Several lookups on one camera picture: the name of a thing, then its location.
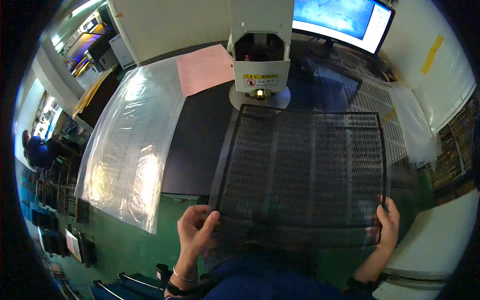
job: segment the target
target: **pink sheet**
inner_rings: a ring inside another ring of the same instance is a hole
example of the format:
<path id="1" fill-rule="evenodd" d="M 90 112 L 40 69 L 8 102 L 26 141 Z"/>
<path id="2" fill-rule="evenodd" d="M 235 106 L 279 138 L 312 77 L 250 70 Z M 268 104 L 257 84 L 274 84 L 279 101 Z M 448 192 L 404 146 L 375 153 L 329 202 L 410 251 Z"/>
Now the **pink sheet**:
<path id="1" fill-rule="evenodd" d="M 185 97 L 233 80 L 232 57 L 221 44 L 177 58 L 180 84 Z"/>

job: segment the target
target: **warning sign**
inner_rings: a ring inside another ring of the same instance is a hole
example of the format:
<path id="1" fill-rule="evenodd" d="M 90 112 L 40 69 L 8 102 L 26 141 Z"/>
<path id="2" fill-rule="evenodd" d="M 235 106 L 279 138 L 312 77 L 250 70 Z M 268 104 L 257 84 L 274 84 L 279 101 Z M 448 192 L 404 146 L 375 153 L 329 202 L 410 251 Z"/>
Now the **warning sign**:
<path id="1" fill-rule="evenodd" d="M 278 79 L 278 74 L 268 74 L 268 75 L 243 75 L 243 83 L 247 87 L 270 87 L 276 86 L 276 81 Z"/>

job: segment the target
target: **right hand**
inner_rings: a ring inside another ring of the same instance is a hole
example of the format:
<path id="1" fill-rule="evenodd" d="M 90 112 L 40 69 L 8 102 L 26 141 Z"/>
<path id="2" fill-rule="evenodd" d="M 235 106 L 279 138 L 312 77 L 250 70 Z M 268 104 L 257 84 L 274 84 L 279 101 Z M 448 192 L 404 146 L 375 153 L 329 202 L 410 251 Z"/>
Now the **right hand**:
<path id="1" fill-rule="evenodd" d="M 208 205 L 193 205 L 187 208 L 177 222 L 180 237 L 180 254 L 197 259 L 214 244 L 212 231 L 220 219 L 220 213 Z"/>
<path id="2" fill-rule="evenodd" d="M 391 251 L 395 248 L 398 239 L 400 213 L 391 198 L 387 197 L 385 199 L 385 205 L 387 206 L 388 214 L 385 212 L 382 205 L 377 207 L 377 216 L 382 223 L 380 243 L 377 245 L 377 248 Z"/>

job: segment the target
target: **round base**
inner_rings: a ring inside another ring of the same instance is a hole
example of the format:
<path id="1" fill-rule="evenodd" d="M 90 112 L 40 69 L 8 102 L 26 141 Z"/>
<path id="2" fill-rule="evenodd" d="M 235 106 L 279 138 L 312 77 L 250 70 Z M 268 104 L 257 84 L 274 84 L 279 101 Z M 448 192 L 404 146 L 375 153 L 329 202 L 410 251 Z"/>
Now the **round base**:
<path id="1" fill-rule="evenodd" d="M 230 102 L 237 110 L 240 110 L 242 104 L 253 104 L 273 108 L 286 108 L 290 103 L 290 90 L 288 87 L 281 92 L 276 92 L 274 96 L 270 96 L 265 100 L 257 100 L 245 96 L 245 93 L 237 92 L 235 84 L 233 84 L 228 95 L 230 97 Z"/>

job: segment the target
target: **person in blue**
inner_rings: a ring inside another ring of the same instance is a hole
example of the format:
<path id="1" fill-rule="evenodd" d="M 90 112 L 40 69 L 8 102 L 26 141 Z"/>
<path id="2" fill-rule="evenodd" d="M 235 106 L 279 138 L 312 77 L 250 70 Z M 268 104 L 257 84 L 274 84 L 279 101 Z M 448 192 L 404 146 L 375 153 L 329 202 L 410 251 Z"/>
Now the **person in blue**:
<path id="1" fill-rule="evenodd" d="M 165 289 L 165 300 L 374 299 L 374 283 L 395 248 L 400 220 L 393 200 L 387 197 L 385 204 L 388 212 L 381 205 L 377 207 L 377 216 L 383 226 L 380 243 L 348 279 L 348 288 L 344 291 L 302 274 L 294 267 L 286 267 L 284 262 L 288 259 L 275 259 L 276 254 L 271 251 L 220 259 L 210 268 L 205 253 L 215 249 L 212 231 L 219 222 L 220 213 L 212 212 L 207 205 L 190 206 L 177 222 L 180 255 Z M 207 275 L 215 278 L 210 284 L 198 283 L 197 259 L 200 255 L 204 255 Z M 198 296 L 201 287 L 205 288 Z"/>
<path id="2" fill-rule="evenodd" d="M 49 169 L 58 155 L 62 155 L 61 145 L 48 140 L 44 142 L 40 136 L 30 137 L 27 130 L 22 133 L 24 156 L 32 167 Z"/>

